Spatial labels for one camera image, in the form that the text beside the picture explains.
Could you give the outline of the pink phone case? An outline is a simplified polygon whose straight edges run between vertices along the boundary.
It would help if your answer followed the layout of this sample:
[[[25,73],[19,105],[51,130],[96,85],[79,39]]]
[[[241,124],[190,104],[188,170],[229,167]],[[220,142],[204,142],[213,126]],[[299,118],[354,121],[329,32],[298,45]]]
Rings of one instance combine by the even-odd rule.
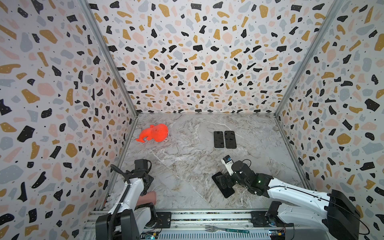
[[[157,202],[157,194],[154,191],[148,192],[144,196],[139,196],[139,199],[137,201],[137,206],[145,205],[152,203],[153,205],[156,205]]]

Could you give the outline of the black phone case camera cutout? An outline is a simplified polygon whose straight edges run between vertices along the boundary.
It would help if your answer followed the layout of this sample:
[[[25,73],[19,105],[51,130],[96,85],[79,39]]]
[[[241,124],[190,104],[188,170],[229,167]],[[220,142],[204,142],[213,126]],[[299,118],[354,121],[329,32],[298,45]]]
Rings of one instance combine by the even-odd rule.
[[[236,142],[236,135],[234,131],[225,131],[225,145],[227,149],[236,149],[237,148],[237,142]]]

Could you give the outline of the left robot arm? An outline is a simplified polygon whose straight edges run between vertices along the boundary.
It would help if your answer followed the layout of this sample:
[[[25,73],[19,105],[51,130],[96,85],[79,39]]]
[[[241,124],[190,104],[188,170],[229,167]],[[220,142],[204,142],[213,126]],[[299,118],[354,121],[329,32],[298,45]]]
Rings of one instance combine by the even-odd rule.
[[[135,169],[122,171],[111,165],[111,170],[125,181],[124,189],[111,210],[96,221],[97,240],[139,240],[143,230],[157,224],[153,203],[138,205],[140,197],[147,194],[154,178],[149,175],[152,162],[135,160]]]

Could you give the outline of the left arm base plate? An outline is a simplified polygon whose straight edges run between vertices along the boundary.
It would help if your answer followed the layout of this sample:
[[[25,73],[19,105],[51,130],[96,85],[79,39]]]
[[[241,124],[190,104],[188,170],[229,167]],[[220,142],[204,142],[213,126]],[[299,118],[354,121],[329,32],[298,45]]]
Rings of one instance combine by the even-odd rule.
[[[151,219],[149,227],[151,229],[169,229],[171,227],[172,213],[157,212]]]

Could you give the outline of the light blue phone case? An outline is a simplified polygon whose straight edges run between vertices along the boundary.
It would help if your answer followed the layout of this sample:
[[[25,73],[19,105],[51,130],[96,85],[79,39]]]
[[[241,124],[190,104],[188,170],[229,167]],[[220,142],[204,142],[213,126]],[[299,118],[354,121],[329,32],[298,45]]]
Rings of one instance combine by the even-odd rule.
[[[225,147],[224,133],[221,131],[214,131],[214,148],[222,149]]]

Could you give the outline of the black phone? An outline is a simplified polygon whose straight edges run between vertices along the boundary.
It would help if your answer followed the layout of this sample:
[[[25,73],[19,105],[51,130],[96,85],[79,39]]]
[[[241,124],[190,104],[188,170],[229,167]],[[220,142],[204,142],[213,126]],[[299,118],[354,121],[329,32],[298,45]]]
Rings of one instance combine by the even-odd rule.
[[[218,187],[225,199],[229,198],[235,193],[233,187],[229,187],[227,184],[227,178],[221,172],[216,173],[212,176],[212,180],[215,185]]]

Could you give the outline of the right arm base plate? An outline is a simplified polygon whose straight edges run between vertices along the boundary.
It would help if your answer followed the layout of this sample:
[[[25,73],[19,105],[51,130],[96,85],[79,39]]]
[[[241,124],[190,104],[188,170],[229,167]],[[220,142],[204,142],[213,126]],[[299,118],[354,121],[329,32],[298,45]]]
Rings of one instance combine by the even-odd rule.
[[[277,215],[268,211],[251,211],[251,223],[253,227],[293,227],[293,223],[283,222]]]

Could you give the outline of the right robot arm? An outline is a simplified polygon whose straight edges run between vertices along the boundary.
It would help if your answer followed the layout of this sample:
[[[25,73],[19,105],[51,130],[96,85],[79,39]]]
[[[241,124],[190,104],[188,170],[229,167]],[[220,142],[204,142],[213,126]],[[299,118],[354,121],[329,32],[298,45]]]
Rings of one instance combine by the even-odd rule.
[[[277,227],[271,237],[284,236],[287,227],[304,225],[327,231],[337,240],[357,240],[360,236],[361,215],[340,191],[317,192],[285,183],[267,174],[255,173],[242,162],[230,156],[222,159],[227,169],[212,179],[225,198],[232,196],[235,185],[249,193],[272,199],[269,209],[251,214],[254,227]]]

